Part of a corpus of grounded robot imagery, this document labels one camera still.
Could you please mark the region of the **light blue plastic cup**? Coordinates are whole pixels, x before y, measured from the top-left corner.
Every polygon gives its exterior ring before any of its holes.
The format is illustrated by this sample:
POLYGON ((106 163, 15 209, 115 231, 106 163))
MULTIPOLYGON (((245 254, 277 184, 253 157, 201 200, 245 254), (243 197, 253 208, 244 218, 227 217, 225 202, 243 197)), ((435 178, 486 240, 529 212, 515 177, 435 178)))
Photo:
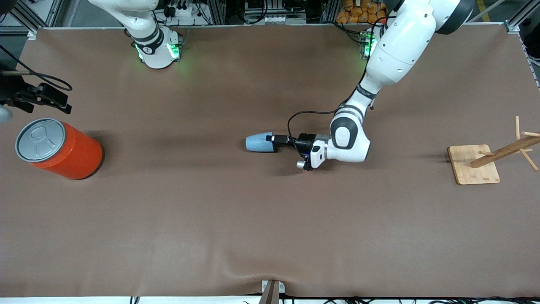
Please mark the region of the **light blue plastic cup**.
POLYGON ((245 147, 249 152, 275 152, 274 142, 272 141, 274 134, 272 132, 257 133, 247 136, 245 139, 245 147))

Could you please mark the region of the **orange can grey lid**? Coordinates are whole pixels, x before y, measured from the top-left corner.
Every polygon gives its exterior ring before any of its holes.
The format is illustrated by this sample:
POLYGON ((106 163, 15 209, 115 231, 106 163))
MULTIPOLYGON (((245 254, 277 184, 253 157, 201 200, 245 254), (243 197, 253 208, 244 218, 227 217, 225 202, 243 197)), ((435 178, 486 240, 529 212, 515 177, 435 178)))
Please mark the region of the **orange can grey lid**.
POLYGON ((70 180, 91 176, 102 163, 101 144, 68 123, 52 118, 27 124, 16 137, 20 159, 70 180))

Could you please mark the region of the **brown table mat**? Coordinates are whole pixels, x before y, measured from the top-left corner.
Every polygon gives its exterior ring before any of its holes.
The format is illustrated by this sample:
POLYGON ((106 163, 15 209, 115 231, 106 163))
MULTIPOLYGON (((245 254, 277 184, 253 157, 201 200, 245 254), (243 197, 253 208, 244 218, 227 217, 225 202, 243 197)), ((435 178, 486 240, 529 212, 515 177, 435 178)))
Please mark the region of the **brown table mat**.
POLYGON ((192 28, 160 71, 123 30, 46 29, 21 60, 71 83, 73 111, 0 124, 0 297, 232 296, 268 279, 304 297, 540 297, 540 172, 511 155, 500 183, 457 185, 447 157, 513 142, 515 116, 540 131, 540 90, 503 25, 434 36, 368 111, 366 161, 311 172, 244 141, 353 91, 364 63, 333 26, 192 28), (18 157, 44 118, 101 144, 91 176, 18 157))

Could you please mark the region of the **orange snack pile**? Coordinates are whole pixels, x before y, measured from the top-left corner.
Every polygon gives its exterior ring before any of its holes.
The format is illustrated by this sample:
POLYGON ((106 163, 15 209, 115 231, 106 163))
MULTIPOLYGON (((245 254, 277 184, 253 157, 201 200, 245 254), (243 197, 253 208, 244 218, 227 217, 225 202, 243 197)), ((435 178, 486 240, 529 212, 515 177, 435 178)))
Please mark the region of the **orange snack pile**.
POLYGON ((375 23, 388 11, 382 0, 341 0, 335 21, 339 24, 375 23))

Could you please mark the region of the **white power strip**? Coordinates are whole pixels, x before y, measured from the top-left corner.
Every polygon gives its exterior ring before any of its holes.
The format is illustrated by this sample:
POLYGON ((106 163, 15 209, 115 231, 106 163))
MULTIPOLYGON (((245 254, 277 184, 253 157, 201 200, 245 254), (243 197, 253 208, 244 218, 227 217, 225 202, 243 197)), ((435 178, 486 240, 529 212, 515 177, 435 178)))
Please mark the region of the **white power strip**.
POLYGON ((168 17, 195 18, 198 10, 193 2, 179 2, 168 5, 164 13, 167 13, 168 17))

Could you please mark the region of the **wooden mug tree rack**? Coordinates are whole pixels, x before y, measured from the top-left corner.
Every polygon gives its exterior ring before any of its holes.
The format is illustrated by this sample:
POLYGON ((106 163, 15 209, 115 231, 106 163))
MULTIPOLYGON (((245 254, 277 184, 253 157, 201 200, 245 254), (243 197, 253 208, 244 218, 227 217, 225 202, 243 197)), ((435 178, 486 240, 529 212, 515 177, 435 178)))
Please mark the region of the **wooden mug tree rack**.
POLYGON ((454 178, 458 185, 487 185, 501 181, 496 168, 496 161, 511 155, 521 155, 532 167, 540 171, 528 155, 531 147, 540 144, 540 131, 521 131, 519 116, 515 116, 515 138, 511 144, 491 151, 486 144, 450 146, 447 149, 454 178))

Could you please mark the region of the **aluminium frame profile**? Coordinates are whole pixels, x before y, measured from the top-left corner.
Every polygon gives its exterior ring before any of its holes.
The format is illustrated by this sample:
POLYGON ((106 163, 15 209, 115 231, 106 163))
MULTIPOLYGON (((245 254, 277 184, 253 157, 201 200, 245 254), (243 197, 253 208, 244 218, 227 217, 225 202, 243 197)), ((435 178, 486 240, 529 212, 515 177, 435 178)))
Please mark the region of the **aluminium frame profile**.
POLYGON ((0 33, 35 34, 55 25, 66 0, 0 0, 0 33))
POLYGON ((525 0, 525 3, 515 15, 513 15, 511 19, 505 21, 507 33, 519 33, 519 25, 521 25, 525 19, 529 18, 538 8, 540 8, 540 0, 525 0))

